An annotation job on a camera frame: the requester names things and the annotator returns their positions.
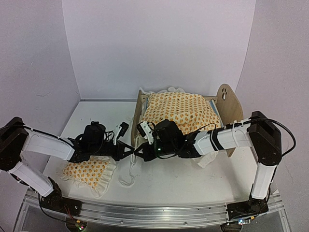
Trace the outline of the duck print mattress cushion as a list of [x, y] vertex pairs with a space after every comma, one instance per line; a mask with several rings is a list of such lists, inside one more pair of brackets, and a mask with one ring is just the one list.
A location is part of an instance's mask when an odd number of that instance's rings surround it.
[[147, 121], [152, 129], [165, 119], [175, 122], [184, 135], [197, 129], [209, 131], [222, 126], [213, 101], [199, 94], [185, 93], [181, 88], [172, 87], [158, 93], [142, 93], [147, 98], [142, 104], [138, 122]]

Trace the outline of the wooden striped pet bed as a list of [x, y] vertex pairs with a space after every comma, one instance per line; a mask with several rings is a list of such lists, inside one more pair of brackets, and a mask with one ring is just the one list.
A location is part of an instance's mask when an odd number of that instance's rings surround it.
[[134, 155], [144, 161], [199, 158], [204, 154], [194, 147], [199, 133], [210, 134], [244, 119], [241, 104], [227, 84], [220, 86], [215, 99], [177, 90], [145, 96], [138, 99], [132, 133]]

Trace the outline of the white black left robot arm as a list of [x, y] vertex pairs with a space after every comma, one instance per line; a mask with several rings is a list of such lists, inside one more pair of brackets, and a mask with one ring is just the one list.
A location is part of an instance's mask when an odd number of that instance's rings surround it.
[[92, 121], [76, 138], [62, 138], [31, 128], [22, 118], [14, 117], [0, 129], [0, 169], [36, 191], [41, 208], [78, 216], [82, 202], [63, 196], [58, 183], [32, 167], [25, 155], [34, 153], [62, 160], [68, 164], [65, 176], [88, 185], [89, 178], [82, 175], [90, 172], [92, 158], [103, 158], [110, 164], [133, 153], [131, 146], [120, 141], [128, 128], [129, 125], [122, 122], [107, 131], [104, 125]]

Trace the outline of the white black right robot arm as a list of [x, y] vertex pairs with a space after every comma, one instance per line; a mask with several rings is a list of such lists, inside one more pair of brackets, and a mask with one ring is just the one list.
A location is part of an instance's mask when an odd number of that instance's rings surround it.
[[282, 158], [296, 147], [296, 138], [283, 124], [260, 111], [224, 127], [205, 131], [201, 127], [184, 135], [175, 122], [141, 122], [137, 131], [146, 140], [134, 154], [145, 162], [172, 157], [195, 159], [215, 153], [229, 157], [239, 147], [249, 147], [257, 163], [255, 178], [246, 201], [227, 205], [228, 221], [241, 222], [268, 212], [270, 186]]

